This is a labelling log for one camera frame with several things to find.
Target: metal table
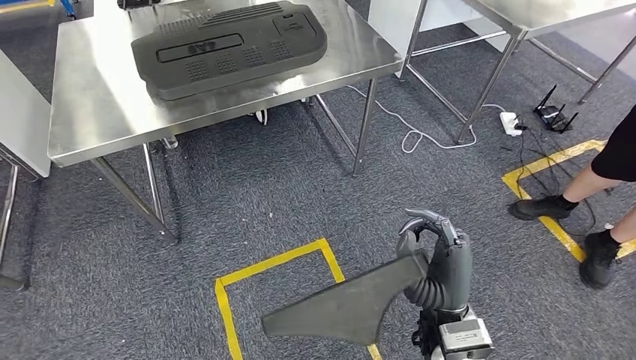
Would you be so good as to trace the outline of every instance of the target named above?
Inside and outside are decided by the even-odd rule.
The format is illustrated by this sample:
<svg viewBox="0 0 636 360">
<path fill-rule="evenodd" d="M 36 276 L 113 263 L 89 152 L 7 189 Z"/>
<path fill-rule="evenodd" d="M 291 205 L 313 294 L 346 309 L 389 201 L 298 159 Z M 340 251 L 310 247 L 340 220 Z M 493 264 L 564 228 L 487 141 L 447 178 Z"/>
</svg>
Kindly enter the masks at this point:
<svg viewBox="0 0 636 360">
<path fill-rule="evenodd" d="M 394 73 L 401 57 L 344 0 L 292 0 L 309 5 L 328 37 L 317 63 L 174 101 L 150 95 L 139 78 L 131 41 L 160 23 L 270 2 L 190 0 L 129 12 L 109 12 L 61 24 L 53 82 L 49 157 L 65 167 L 91 161 L 145 219 L 171 242 L 148 142 L 224 122 L 316 95 L 318 104 L 355 157 L 360 173 L 368 138 L 376 78 Z M 357 148 L 320 93 L 370 80 Z M 104 155 L 143 146 L 154 200 L 152 211 L 108 164 Z"/>
<path fill-rule="evenodd" d="M 500 26 L 503 30 L 493 34 L 486 34 L 466 40 L 447 43 L 435 46 L 430 49 L 422 49 L 415 51 L 415 42 L 419 33 L 419 24 L 426 10 L 428 0 L 422 0 L 418 10 L 417 20 L 413 28 L 409 49 L 406 53 L 406 59 L 403 69 L 409 70 L 418 80 L 420 80 L 433 94 L 463 122 L 462 130 L 457 137 L 457 141 L 461 141 L 466 135 L 468 129 L 473 126 L 475 117 L 484 105 L 486 98 L 490 94 L 494 83 L 501 74 L 502 69 L 517 49 L 521 41 L 530 39 L 530 41 L 545 51 L 548 55 L 559 60 L 571 70 L 577 72 L 587 80 L 595 84 L 583 96 L 581 103 L 587 101 L 591 93 L 602 84 L 605 77 L 625 58 L 627 53 L 636 46 L 636 37 L 621 52 L 613 64 L 598 79 L 581 70 L 576 65 L 557 55 L 547 46 L 539 43 L 536 36 L 555 32 L 570 26 L 580 25 L 582 23 L 609 17 L 614 14 L 621 14 L 636 8 L 636 0 L 462 0 L 471 8 L 477 10 L 484 17 Z M 436 51 L 469 44 L 475 41 L 485 40 L 501 35 L 510 35 L 510 39 L 503 50 L 501 59 L 497 63 L 493 73 L 490 75 L 486 86 L 482 89 L 479 99 L 474 109 L 468 117 L 462 114 L 450 101 L 448 101 L 437 89 L 435 89 L 411 64 L 410 59 L 413 56 L 420 56 Z"/>
</svg>

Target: person's leg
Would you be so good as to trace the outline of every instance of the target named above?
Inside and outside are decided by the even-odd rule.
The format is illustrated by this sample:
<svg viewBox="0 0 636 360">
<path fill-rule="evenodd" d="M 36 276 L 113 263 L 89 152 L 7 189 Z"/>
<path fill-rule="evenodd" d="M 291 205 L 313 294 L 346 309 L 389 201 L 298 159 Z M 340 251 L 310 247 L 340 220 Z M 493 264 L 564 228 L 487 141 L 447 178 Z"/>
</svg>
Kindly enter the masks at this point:
<svg viewBox="0 0 636 360">
<path fill-rule="evenodd" d="M 521 220 L 539 216 L 567 218 L 578 203 L 594 193 L 620 182 L 636 182 L 636 106 L 614 130 L 607 145 L 592 163 L 568 185 L 563 195 L 537 200 L 521 200 L 508 211 Z M 583 243 L 587 258 L 580 264 L 580 279 L 602 289 L 616 277 L 616 256 L 620 245 L 636 238 L 636 208 L 612 230 L 589 234 Z"/>
<path fill-rule="evenodd" d="M 565 191 L 563 191 L 563 198 L 570 203 L 579 203 L 601 190 L 614 188 L 621 182 L 620 180 L 603 178 L 596 175 L 592 171 L 592 166 L 588 165 L 572 180 Z"/>
<path fill-rule="evenodd" d="M 73 5 L 71 5 L 71 3 L 68 0 L 60 0 L 60 3 L 61 3 L 61 6 L 64 7 L 64 10 L 66 10 L 67 17 L 74 16 L 75 10 L 73 9 Z"/>
<path fill-rule="evenodd" d="M 620 244 L 636 239 L 636 207 L 614 225 L 610 234 Z"/>
<path fill-rule="evenodd" d="M 527 221 L 540 216 L 563 219 L 590 195 L 621 182 L 636 182 L 635 134 L 636 106 L 616 127 L 603 151 L 572 180 L 563 195 L 520 200 L 510 205 L 508 212 L 517 219 Z"/>
<path fill-rule="evenodd" d="M 620 180 L 596 175 L 588 165 L 572 180 L 563 195 L 543 199 L 520 200 L 510 205 L 508 211 L 519 220 L 535 220 L 540 216 L 554 219 L 567 218 L 578 203 L 587 197 L 620 184 Z"/>
</svg>

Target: gray plastic part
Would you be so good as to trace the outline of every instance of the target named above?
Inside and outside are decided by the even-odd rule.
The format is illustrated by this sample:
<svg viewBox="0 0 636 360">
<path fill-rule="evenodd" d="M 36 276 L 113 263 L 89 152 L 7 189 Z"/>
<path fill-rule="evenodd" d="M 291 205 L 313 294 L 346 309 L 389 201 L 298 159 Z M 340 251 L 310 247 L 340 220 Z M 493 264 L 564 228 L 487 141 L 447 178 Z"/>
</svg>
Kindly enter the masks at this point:
<svg viewBox="0 0 636 360">
<path fill-rule="evenodd" d="M 400 230 L 398 257 L 417 251 L 412 231 L 425 227 L 436 233 L 435 252 L 430 260 L 427 278 L 410 286 L 404 295 L 413 303 L 431 310 L 459 312 L 466 309 L 473 275 L 473 253 L 470 239 L 451 221 L 436 212 L 426 209 L 407 209 L 413 219 Z"/>
<path fill-rule="evenodd" d="M 308 6 L 279 1 L 162 24 L 131 46 L 149 89 L 174 100 L 311 65 L 327 35 Z"/>
<path fill-rule="evenodd" d="M 371 345 L 393 298 L 427 272 L 423 253 L 393 260 L 265 315 L 263 330 L 268 336 L 315 335 Z"/>
</svg>

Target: yellow tape marking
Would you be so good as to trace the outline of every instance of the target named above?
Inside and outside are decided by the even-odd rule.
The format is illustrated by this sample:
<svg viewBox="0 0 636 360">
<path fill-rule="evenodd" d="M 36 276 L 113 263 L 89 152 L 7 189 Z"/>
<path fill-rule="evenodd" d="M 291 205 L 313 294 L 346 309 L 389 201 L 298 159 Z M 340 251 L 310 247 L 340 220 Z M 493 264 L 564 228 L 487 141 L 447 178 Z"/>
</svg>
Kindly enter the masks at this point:
<svg viewBox="0 0 636 360">
<path fill-rule="evenodd" d="M 241 354 L 239 339 L 236 337 L 236 329 L 234 328 L 234 320 L 232 320 L 232 311 L 230 310 L 230 300 L 227 298 L 227 292 L 223 288 L 221 279 L 217 279 L 214 283 L 214 294 L 217 296 L 220 315 L 223 318 L 229 354 L 234 360 L 242 360 L 243 354 Z"/>
<path fill-rule="evenodd" d="M 603 150 L 605 147 L 605 141 L 597 141 L 590 140 L 587 142 L 583 142 L 581 144 L 572 146 L 571 148 L 567 148 L 563 151 L 559 151 L 556 154 L 552 154 L 550 158 L 543 157 L 533 163 L 530 163 L 519 169 L 512 170 L 511 172 L 505 174 L 501 179 L 504 184 L 508 185 L 510 190 L 517 195 L 519 199 L 530 200 L 532 197 L 517 183 L 518 180 L 521 180 L 527 176 L 532 175 L 533 173 L 537 173 L 539 171 L 545 170 L 548 167 L 551 167 L 554 164 L 562 163 L 563 161 L 567 161 L 575 156 L 581 155 L 584 152 L 595 149 L 597 151 Z M 554 235 L 561 244 L 567 249 L 572 256 L 582 262 L 585 260 L 585 252 L 581 249 L 580 246 L 576 243 L 576 241 L 572 240 L 570 235 L 563 230 L 563 228 L 557 223 L 555 220 L 541 216 L 539 221 Z M 631 240 L 625 244 L 623 244 L 618 253 L 619 258 L 624 257 L 632 252 L 636 251 L 636 239 Z"/>
<path fill-rule="evenodd" d="M 342 273 L 342 270 L 336 261 L 336 256 L 334 255 L 326 238 L 319 238 L 309 244 L 289 250 L 286 253 L 271 257 L 254 265 L 250 265 L 247 268 L 234 271 L 233 273 L 219 277 L 216 280 L 214 284 L 214 293 L 217 296 L 220 315 L 223 319 L 223 326 L 225 327 L 229 354 L 232 356 L 233 360 L 242 360 L 243 354 L 241 352 L 241 347 L 239 346 L 239 339 L 236 336 L 232 310 L 230 309 L 230 300 L 227 298 L 227 292 L 224 287 L 318 250 L 320 250 L 322 256 L 325 257 L 325 261 L 327 262 L 331 275 L 336 283 L 343 282 L 344 274 Z M 382 360 L 382 356 L 380 355 L 380 351 L 378 351 L 376 344 L 367 346 L 367 350 L 369 355 L 371 355 L 372 360 Z"/>
<path fill-rule="evenodd" d="M 33 8 L 41 8 L 43 6 L 53 6 L 55 4 L 55 0 L 44 0 L 44 1 L 34 1 L 29 2 L 27 4 L 20 5 L 8 5 L 0 7 L 0 14 L 10 13 L 11 11 L 21 11 L 28 10 Z"/>
</svg>

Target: gray carpet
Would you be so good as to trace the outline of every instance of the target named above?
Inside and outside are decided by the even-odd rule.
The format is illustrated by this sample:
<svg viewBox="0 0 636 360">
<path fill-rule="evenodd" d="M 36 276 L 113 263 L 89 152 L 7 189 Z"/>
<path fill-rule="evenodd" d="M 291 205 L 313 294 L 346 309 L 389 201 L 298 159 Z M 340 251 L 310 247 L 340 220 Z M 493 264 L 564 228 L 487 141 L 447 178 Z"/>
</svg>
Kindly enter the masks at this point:
<svg viewBox="0 0 636 360">
<path fill-rule="evenodd" d="M 364 1 L 352 1 L 361 13 Z M 80 11 L 90 14 L 90 3 Z M 61 8 L 0 16 L 0 48 L 50 99 L 56 26 Z M 435 31 L 419 47 L 470 36 L 463 26 Z M 542 40 L 594 73 L 606 64 L 559 35 Z M 497 60 L 485 43 L 413 60 L 429 80 L 468 111 Z M 491 102 L 520 113 L 539 134 L 530 110 L 559 83 L 554 101 L 580 110 L 575 130 L 540 134 L 547 153 L 606 139 L 633 105 L 636 83 L 616 72 L 586 106 L 587 84 L 524 44 Z M 379 100 L 415 126 L 450 144 L 458 122 L 411 76 L 382 79 Z M 357 137 L 364 100 L 349 89 L 325 95 L 345 130 Z M 262 127 L 244 117 L 178 136 L 174 151 L 154 154 L 168 226 L 182 243 L 162 244 L 153 229 L 90 164 L 53 169 L 50 178 L 21 178 L 3 273 L 29 277 L 32 288 L 0 290 L 3 359 L 228 359 L 215 279 L 319 237 L 328 239 L 346 277 L 393 257 L 403 208 L 447 215 L 471 235 L 475 257 L 471 303 L 497 346 L 493 359 L 629 359 L 636 353 L 636 255 L 616 283 L 592 291 L 578 280 L 576 260 L 538 222 L 511 218 L 515 196 L 501 176 L 520 166 L 520 139 L 503 134 L 497 111 L 485 110 L 476 145 L 444 151 L 423 140 L 413 154 L 400 143 L 407 129 L 379 110 L 364 175 L 320 108 L 291 103 L 271 109 Z M 539 150 L 529 137 L 529 149 Z M 539 155 L 527 152 L 525 161 Z M 141 148 L 107 157 L 147 201 Z M 575 173 L 590 159 L 568 162 Z M 0 184 L 8 170 L 0 163 Z M 563 189 L 568 176 L 538 174 L 522 185 L 533 195 Z M 617 221 L 635 198 L 631 185 L 590 203 L 596 229 Z M 580 206 L 564 226 L 591 224 Z M 369 359 L 362 346 L 311 337 L 267 338 L 259 318 L 332 284 L 318 253 L 226 288 L 245 359 Z M 418 312 L 403 297 L 389 309 L 378 348 L 384 359 L 420 359 L 410 345 Z"/>
</svg>

